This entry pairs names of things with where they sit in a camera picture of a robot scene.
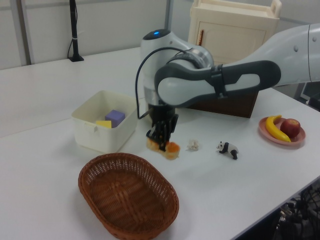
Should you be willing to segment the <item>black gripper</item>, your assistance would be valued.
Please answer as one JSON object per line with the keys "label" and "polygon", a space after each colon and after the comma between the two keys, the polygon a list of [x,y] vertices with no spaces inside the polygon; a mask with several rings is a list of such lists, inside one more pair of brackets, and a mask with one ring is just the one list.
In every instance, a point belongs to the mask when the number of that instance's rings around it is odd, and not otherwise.
{"label": "black gripper", "polygon": [[152,128],[146,133],[146,137],[153,142],[160,140],[159,149],[166,151],[166,142],[175,131],[178,117],[174,108],[168,105],[148,105],[149,116],[152,120]]}

